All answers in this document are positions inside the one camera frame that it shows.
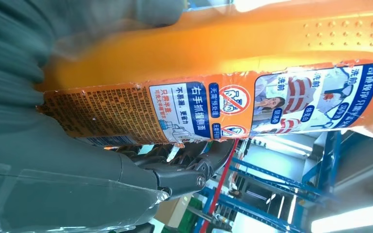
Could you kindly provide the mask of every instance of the barcode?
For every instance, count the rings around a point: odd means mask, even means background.
[[[84,137],[77,138],[80,141],[89,143],[93,146],[122,146],[122,145],[137,145],[135,140],[130,136],[109,136],[109,137]]]

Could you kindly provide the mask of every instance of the detergent bottle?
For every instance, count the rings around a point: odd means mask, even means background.
[[[37,89],[40,111],[97,146],[342,128],[373,137],[373,0],[184,12],[53,59]]]

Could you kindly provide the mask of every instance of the red prohibition sign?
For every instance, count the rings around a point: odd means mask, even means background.
[[[250,105],[251,96],[242,86],[228,85],[220,90],[221,112],[225,115],[242,113]]]
[[[221,127],[223,137],[242,137],[247,133],[247,129],[240,125],[227,125]]]

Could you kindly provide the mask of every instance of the red pole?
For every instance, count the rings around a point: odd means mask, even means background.
[[[214,198],[212,199],[211,206],[209,207],[208,214],[210,216],[212,216],[212,214],[214,213],[215,205],[218,202],[218,198],[220,198],[220,192],[221,192],[221,189],[222,189],[222,185],[224,184],[226,173],[228,173],[229,166],[231,164],[232,158],[234,157],[234,153],[235,153],[235,149],[237,148],[238,141],[239,141],[239,139],[235,139],[235,143],[234,143],[234,146],[232,147],[232,151],[229,154],[228,160],[225,163],[224,171],[222,172],[220,182],[218,183],[217,189],[215,190]],[[208,227],[208,224],[209,224],[208,221],[203,222],[200,233],[205,233],[206,232],[206,228]]]

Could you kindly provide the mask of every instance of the orange label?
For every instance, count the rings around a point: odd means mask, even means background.
[[[40,111],[97,146],[182,143],[351,126],[373,100],[373,62],[45,93]]]

